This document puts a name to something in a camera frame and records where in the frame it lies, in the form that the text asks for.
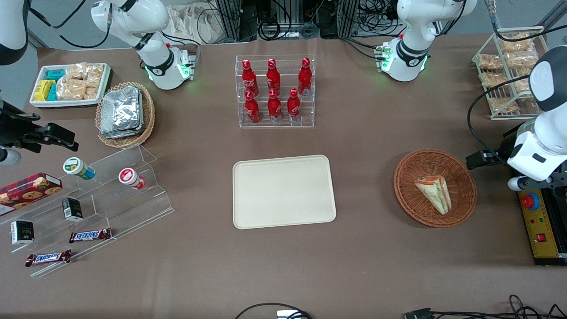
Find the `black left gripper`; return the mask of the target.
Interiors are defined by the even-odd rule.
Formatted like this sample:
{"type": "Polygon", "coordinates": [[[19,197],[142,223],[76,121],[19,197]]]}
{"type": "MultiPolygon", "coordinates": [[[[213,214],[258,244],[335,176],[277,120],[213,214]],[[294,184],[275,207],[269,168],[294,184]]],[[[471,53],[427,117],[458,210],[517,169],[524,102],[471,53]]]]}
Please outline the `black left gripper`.
{"type": "Polygon", "coordinates": [[[516,140],[518,133],[522,130],[523,124],[519,124],[510,131],[503,135],[502,142],[496,150],[496,157],[488,150],[478,151],[466,157],[466,167],[468,170],[477,169],[484,166],[494,166],[500,164],[507,164],[508,159],[516,155],[516,140]]]}

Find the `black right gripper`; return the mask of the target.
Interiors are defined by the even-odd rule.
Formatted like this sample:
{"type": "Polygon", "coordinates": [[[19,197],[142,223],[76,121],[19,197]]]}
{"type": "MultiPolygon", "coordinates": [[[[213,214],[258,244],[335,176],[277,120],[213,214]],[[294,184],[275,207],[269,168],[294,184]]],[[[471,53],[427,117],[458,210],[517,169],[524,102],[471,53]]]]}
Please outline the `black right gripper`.
{"type": "Polygon", "coordinates": [[[0,145],[6,148],[22,148],[39,154],[42,145],[56,145],[72,152],[77,152],[79,143],[75,142],[75,133],[56,124],[48,123],[42,128],[43,136],[27,136],[35,134],[40,127],[34,122],[41,116],[36,113],[25,113],[10,103],[0,99],[0,145]]]}

